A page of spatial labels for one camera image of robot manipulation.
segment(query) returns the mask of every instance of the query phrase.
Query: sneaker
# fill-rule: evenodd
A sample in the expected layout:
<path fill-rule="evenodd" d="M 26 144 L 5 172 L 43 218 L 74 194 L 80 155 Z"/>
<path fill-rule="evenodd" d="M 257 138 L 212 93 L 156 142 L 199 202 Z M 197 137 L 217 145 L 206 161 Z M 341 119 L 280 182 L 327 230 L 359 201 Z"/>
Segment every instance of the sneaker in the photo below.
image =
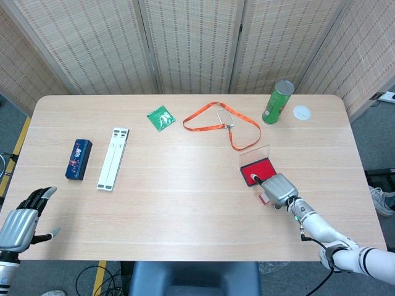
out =
<path fill-rule="evenodd" d="M 54 290 L 44 293 L 41 296 L 66 296 L 66 293 L 61 290 Z"/>
<path fill-rule="evenodd" d="M 395 211 L 390 209 L 384 202 L 386 197 L 394 196 L 395 192 L 383 192 L 381 188 L 373 188 L 371 186 L 369 186 L 369 191 L 372 195 L 373 204 L 375 205 L 377 213 L 384 217 L 395 214 Z"/>

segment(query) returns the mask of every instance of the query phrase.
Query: green card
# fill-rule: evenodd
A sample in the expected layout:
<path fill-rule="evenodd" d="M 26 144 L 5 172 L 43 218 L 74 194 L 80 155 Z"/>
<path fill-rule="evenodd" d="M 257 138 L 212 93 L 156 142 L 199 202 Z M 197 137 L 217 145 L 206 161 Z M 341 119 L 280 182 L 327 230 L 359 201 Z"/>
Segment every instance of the green card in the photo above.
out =
<path fill-rule="evenodd" d="M 158 109 L 152 111 L 147 115 L 148 119 L 152 122 L 152 124 L 156 127 L 158 131 L 168 127 L 173 122 L 175 122 L 175 118 L 172 117 L 169 111 L 165 108 L 165 106 L 160 106 Z"/>

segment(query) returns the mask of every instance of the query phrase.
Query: green can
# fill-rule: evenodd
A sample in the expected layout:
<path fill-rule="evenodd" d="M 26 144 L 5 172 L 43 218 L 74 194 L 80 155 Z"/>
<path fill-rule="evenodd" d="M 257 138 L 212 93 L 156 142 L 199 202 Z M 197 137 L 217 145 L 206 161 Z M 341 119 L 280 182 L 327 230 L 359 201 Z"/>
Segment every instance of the green can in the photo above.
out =
<path fill-rule="evenodd" d="M 282 79 L 274 88 L 269 101 L 267 102 L 266 109 L 262 114 L 262 119 L 268 125 L 276 123 L 283 111 L 289 97 L 294 93 L 295 87 L 290 80 Z"/>

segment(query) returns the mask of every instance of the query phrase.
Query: blue box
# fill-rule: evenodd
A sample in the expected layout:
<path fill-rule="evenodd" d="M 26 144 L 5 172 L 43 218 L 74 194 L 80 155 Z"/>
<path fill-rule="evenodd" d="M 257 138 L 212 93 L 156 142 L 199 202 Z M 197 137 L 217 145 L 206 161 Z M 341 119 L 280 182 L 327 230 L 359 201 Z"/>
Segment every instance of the blue box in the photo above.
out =
<path fill-rule="evenodd" d="M 66 178 L 70 180 L 82 180 L 85 174 L 86 164 L 91 153 L 92 143 L 89 140 L 75 140 L 69 165 L 66 170 Z"/>

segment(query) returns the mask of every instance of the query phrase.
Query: power strip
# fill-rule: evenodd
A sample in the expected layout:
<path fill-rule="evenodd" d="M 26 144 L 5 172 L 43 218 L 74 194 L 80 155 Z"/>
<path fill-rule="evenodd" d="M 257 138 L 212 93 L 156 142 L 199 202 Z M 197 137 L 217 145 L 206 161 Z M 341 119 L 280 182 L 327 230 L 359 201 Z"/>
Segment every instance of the power strip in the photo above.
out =
<path fill-rule="evenodd" d="M 112 191 L 114 189 L 128 135 L 128 128 L 114 128 L 112 131 L 109 148 L 101 169 L 97 189 L 106 191 Z"/>
<path fill-rule="evenodd" d="M 387 91 L 384 94 L 382 94 L 381 97 L 378 98 L 378 100 L 395 104 L 394 97 L 395 97 L 395 92 Z"/>

